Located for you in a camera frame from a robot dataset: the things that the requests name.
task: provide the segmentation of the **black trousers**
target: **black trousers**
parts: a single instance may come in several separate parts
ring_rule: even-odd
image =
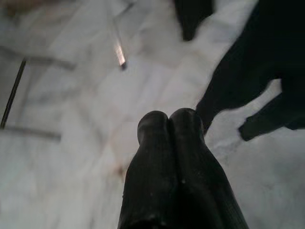
[[[184,41],[190,41],[196,34],[199,24],[213,11],[212,0],[173,0],[176,16]]]
[[[205,133],[219,112],[246,105],[273,79],[281,79],[282,93],[247,118],[241,137],[250,140],[283,126],[305,128],[305,31],[298,7],[298,1],[257,3],[197,105]]]
[[[247,229],[192,109],[150,112],[127,174],[118,229]]]

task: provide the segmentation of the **white marble tile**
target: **white marble tile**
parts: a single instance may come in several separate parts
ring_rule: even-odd
[[[124,11],[128,4],[117,0],[113,10],[128,58],[124,72],[117,66],[102,1],[85,1],[62,12],[47,8],[40,23],[34,16],[34,26],[24,23],[25,31],[33,26],[33,47],[37,42],[35,47],[46,47],[77,67],[67,71],[31,63],[25,72],[31,90],[21,106],[16,103],[14,109],[20,110],[10,121],[58,131],[62,139],[0,133],[0,229],[117,227],[124,172],[138,148],[139,120],[151,110],[170,116],[196,106],[254,1],[217,4],[219,11],[202,23],[197,38],[183,43],[169,1],[142,0]],[[52,39],[43,37],[52,32]],[[8,93],[8,84],[0,84],[1,92]],[[305,224],[300,172],[305,132],[280,129],[247,143],[237,132],[278,89],[274,82],[248,106],[219,114],[205,138],[250,228],[299,229]]]
[[[64,1],[41,7],[29,15],[10,20],[0,15],[0,46],[20,54],[46,53],[48,46],[80,7],[80,1]]]

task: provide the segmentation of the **marble floor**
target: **marble floor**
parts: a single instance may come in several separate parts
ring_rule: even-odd
[[[103,1],[64,1],[16,21],[0,18],[3,110],[22,55],[61,61],[27,63],[8,123],[62,135],[0,133],[0,229],[116,228],[139,120],[151,110],[171,115],[195,107],[254,4],[216,1],[216,13],[185,43],[170,0],[115,0],[125,71]],[[253,229],[305,225],[305,131],[279,129],[247,143],[237,132],[279,88],[274,81],[246,107],[219,114],[205,138]]]

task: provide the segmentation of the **metal rod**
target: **metal rod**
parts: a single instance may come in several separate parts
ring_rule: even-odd
[[[61,140],[61,134],[55,132],[37,130],[37,129],[29,129],[24,127],[7,126],[4,129],[1,129],[0,131],[5,133],[22,135],[22,136],[31,135],[35,137],[50,138],[51,140],[55,140],[55,141]]]
[[[104,4],[107,14],[108,29],[110,30],[110,35],[113,43],[113,49],[118,59],[121,70],[125,70],[127,67],[127,60],[123,51],[122,41],[119,35],[118,28],[116,26],[115,18],[112,12],[112,7],[110,5],[109,0],[104,0]]]
[[[10,97],[9,97],[9,100],[6,104],[6,108],[5,108],[5,111],[4,111],[4,114],[3,114],[3,117],[2,117],[2,120],[1,120],[1,125],[0,125],[0,128],[1,129],[4,129],[5,125],[6,125],[6,121],[8,120],[8,117],[9,117],[9,114],[10,114],[10,109],[11,109],[11,106],[14,102],[14,98],[15,98],[15,95],[16,95],[16,91],[18,89],[18,85],[19,85],[19,82],[21,80],[21,77],[22,77],[22,73],[23,73],[23,70],[24,70],[24,67],[25,67],[25,64],[26,64],[26,60],[23,59],[22,62],[21,62],[21,65],[20,65],[20,68],[19,68],[19,71],[18,71],[18,74],[16,76],[16,80],[15,80],[15,83],[13,85],[13,88],[10,92]]]

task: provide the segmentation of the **black cloth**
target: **black cloth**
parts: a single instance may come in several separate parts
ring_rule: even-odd
[[[118,229],[247,229],[198,114],[150,112],[127,174]]]
[[[199,24],[213,13],[212,0],[174,0],[176,16],[184,41],[190,41]]]
[[[281,79],[282,93],[247,118],[239,128],[241,137],[247,141],[283,126],[305,128],[305,31],[297,11],[300,2],[257,3],[197,105],[204,133],[219,112],[251,102],[273,79]]]

